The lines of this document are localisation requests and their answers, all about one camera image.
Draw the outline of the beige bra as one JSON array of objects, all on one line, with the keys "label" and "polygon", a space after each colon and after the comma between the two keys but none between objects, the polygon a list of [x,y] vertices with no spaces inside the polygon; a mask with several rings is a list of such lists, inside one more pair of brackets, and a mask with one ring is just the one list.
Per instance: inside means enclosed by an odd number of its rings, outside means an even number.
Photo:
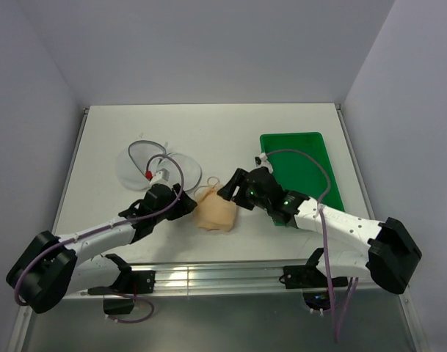
[{"label": "beige bra", "polygon": [[237,208],[230,201],[221,198],[217,192],[222,187],[218,177],[210,176],[206,184],[194,190],[197,207],[192,212],[197,228],[229,232],[236,221]]}]

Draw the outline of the white mesh laundry bag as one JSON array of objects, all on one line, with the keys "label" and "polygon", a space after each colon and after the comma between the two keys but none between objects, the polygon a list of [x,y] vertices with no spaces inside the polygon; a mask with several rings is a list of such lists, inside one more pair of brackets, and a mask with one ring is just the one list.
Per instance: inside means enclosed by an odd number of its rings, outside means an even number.
[{"label": "white mesh laundry bag", "polygon": [[144,191],[150,187],[146,172],[154,176],[163,172],[172,186],[183,185],[185,192],[195,189],[202,178],[198,162],[182,153],[168,152],[167,143],[161,145],[150,140],[132,142],[116,157],[115,172],[120,184],[131,191]]}]

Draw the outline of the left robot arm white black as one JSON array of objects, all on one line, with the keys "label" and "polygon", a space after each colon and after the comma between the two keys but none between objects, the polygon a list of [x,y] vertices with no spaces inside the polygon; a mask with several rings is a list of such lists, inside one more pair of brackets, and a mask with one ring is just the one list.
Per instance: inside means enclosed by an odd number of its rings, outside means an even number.
[{"label": "left robot arm white black", "polygon": [[83,290],[120,296],[149,293],[150,281],[111,250],[142,240],[160,222],[180,219],[196,207],[179,184],[156,184],[117,217],[96,227],[67,235],[37,234],[6,277],[15,302],[41,314]]}]

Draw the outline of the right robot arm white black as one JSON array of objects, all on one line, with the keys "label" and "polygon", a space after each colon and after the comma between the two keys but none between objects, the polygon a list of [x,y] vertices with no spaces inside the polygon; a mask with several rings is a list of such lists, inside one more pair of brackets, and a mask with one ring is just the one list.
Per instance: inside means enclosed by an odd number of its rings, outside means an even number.
[{"label": "right robot arm white black", "polygon": [[320,234],[323,241],[298,269],[284,271],[287,288],[345,287],[350,278],[370,279],[402,294],[422,253],[397,219],[376,221],[320,205],[298,191],[285,190],[266,167],[237,169],[218,195],[241,208],[266,211],[278,224]]}]

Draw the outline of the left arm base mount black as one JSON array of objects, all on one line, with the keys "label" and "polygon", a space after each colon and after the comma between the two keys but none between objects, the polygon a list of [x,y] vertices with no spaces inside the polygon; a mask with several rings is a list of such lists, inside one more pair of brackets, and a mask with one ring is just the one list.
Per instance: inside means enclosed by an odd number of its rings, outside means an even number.
[{"label": "left arm base mount black", "polygon": [[125,294],[148,294],[154,289],[156,272],[146,271],[124,271],[121,272],[111,286],[116,292]]}]

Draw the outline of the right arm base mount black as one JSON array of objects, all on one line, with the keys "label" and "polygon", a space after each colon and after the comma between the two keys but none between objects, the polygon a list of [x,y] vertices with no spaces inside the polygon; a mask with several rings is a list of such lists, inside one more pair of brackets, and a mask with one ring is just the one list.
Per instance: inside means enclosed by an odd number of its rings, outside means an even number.
[{"label": "right arm base mount black", "polygon": [[322,284],[315,270],[306,265],[283,266],[283,274],[278,278],[280,284],[289,289],[315,288]]}]

